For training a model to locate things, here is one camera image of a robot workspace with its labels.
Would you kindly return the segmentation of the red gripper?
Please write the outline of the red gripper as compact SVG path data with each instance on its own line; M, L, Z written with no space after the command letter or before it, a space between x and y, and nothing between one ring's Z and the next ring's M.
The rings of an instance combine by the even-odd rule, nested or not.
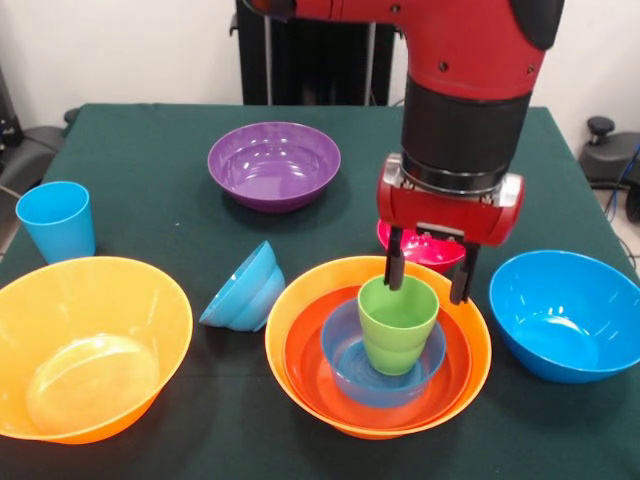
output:
M450 195L423 189L403 171L401 156L386 158L377 187L380 219L390 228L384 284L401 288L405 257L401 242L403 230L427 231L464 244L465 258L456 271L449 294L452 304L469 299L480 245L496 247L510 236L518 221L525 196L525 180L508 173L490 193Z

